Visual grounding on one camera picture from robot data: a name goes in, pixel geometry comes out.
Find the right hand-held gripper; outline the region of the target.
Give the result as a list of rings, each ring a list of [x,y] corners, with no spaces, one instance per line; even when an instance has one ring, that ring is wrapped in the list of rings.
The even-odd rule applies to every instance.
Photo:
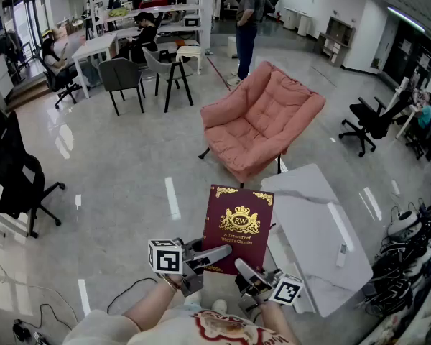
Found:
[[[291,306],[304,286],[301,279],[285,274],[280,269],[260,272],[241,258],[237,258],[234,265],[238,270],[235,283],[241,294],[238,305],[242,311],[254,311],[269,301]]]

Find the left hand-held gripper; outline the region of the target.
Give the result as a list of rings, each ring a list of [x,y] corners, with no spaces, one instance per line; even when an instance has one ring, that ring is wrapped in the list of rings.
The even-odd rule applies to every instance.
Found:
[[[180,238],[150,239],[148,260],[153,272],[175,291],[188,297],[203,288],[203,269],[200,265],[212,265],[232,252],[228,244],[202,250],[202,239],[186,244]]]

